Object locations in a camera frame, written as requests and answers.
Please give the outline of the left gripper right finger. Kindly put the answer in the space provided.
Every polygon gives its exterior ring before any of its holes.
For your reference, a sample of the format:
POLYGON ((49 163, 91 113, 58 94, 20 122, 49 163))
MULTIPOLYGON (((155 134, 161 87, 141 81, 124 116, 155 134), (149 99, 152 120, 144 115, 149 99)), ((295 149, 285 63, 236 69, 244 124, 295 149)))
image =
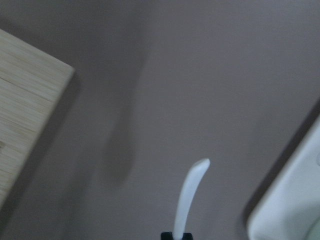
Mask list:
POLYGON ((193 240, 193 235, 189 232, 184 232, 182 236, 182 240, 193 240))

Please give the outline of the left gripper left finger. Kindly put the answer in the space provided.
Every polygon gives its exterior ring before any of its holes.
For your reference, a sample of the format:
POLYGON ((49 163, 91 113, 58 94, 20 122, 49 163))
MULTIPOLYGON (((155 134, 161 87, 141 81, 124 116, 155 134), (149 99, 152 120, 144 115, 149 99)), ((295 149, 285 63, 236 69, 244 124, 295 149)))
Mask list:
POLYGON ((174 240, 172 232, 162 232, 160 234, 160 240, 174 240))

